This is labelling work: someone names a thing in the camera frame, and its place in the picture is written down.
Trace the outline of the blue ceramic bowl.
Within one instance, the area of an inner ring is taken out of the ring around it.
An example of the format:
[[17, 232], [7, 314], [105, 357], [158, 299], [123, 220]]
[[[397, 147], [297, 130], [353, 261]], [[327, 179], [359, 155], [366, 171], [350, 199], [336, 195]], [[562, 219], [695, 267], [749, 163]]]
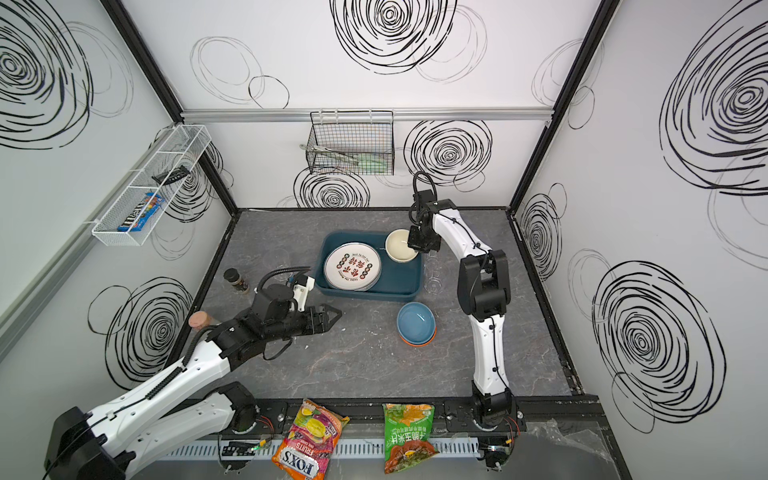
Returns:
[[398, 312], [396, 326], [400, 338], [405, 337], [415, 342], [428, 340], [437, 331], [434, 314], [420, 302], [405, 304]]

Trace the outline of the bowls cream inside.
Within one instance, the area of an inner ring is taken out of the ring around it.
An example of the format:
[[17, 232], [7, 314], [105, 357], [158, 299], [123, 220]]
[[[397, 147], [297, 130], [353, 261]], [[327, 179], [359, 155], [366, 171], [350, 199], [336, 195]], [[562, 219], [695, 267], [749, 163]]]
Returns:
[[385, 251], [396, 263], [408, 263], [418, 256], [418, 252], [408, 245], [410, 232], [407, 229], [391, 231], [385, 240]]

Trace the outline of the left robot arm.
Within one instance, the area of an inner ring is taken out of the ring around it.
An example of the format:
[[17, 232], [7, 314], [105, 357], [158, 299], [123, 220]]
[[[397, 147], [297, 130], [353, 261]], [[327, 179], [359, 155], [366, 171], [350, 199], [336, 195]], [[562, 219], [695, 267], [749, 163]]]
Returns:
[[191, 394], [264, 355], [268, 343], [329, 331], [341, 310], [306, 304], [307, 290], [273, 284], [232, 319], [201, 328], [184, 356], [118, 398], [85, 412], [73, 407], [54, 422], [44, 460], [47, 479], [129, 479], [148, 464], [200, 437], [250, 432], [262, 419], [239, 382], [194, 405]]

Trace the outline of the orange plastic bowl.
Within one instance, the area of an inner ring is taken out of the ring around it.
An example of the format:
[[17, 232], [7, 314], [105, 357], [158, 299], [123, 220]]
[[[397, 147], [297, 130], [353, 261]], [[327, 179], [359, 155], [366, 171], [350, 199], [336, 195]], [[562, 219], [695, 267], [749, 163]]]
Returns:
[[431, 342], [432, 342], [434, 339], [435, 339], [435, 337], [433, 336], [433, 337], [429, 338], [428, 340], [425, 340], [425, 341], [422, 341], [422, 342], [415, 342], [415, 341], [411, 341], [411, 340], [409, 340], [409, 339], [407, 339], [407, 338], [405, 338], [405, 337], [401, 337], [401, 340], [402, 340], [404, 343], [406, 343], [407, 345], [409, 345], [409, 346], [411, 346], [411, 347], [416, 347], [416, 348], [427, 346], [427, 345], [429, 345], [429, 344], [430, 344], [430, 343], [431, 343]]

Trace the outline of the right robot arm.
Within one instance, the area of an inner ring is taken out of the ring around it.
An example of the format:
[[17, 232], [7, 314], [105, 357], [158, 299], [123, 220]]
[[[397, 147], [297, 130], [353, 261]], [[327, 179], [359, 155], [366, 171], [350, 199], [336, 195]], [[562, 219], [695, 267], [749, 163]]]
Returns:
[[503, 330], [511, 301], [507, 255], [479, 239], [455, 204], [417, 190], [409, 209], [408, 246], [420, 253], [447, 246], [459, 262], [457, 299], [472, 329], [474, 422], [491, 430], [516, 414], [504, 362]]

